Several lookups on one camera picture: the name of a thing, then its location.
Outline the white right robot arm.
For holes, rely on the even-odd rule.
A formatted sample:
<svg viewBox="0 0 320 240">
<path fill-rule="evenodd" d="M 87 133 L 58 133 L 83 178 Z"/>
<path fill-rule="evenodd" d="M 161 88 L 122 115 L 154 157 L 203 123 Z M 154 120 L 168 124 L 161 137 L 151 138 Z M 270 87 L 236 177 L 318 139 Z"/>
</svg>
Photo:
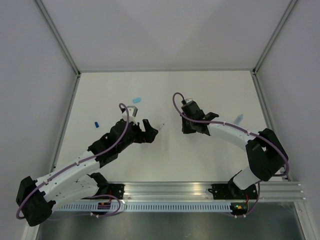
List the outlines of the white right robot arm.
<svg viewBox="0 0 320 240">
<path fill-rule="evenodd" d="M 205 114 L 192 99 L 181 103 L 184 134 L 200 133 L 220 138 L 246 152 L 248 166 L 227 183 L 227 191 L 232 198 L 239 199 L 250 187 L 269 181 L 282 167 L 289 166 L 289 157 L 273 130 L 249 130 L 224 121 L 216 113 Z"/>
</svg>

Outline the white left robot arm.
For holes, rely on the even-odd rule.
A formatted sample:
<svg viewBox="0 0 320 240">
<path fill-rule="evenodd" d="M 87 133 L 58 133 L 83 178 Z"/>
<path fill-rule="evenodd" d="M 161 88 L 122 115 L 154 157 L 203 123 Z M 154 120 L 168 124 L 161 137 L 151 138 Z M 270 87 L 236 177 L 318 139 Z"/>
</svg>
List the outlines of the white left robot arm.
<svg viewBox="0 0 320 240">
<path fill-rule="evenodd" d="M 131 144 L 152 143 L 159 131 L 147 119 L 139 123 L 119 120 L 78 158 L 64 167 L 32 179 L 25 177 L 16 196 L 16 218 L 31 227 L 47 220 L 60 207 L 80 199 L 114 199 L 110 184 L 99 169 L 118 158 Z"/>
</svg>

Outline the white marker pen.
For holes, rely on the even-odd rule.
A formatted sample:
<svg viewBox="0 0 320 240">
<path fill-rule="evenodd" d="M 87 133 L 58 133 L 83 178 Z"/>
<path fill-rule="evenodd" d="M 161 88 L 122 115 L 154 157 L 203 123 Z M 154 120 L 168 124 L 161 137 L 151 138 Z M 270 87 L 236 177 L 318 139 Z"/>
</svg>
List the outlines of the white marker pen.
<svg viewBox="0 0 320 240">
<path fill-rule="evenodd" d="M 161 123 L 159 126 L 156 127 L 156 129 L 160 131 L 164 127 L 164 125 L 165 125 L 164 123 Z"/>
</svg>

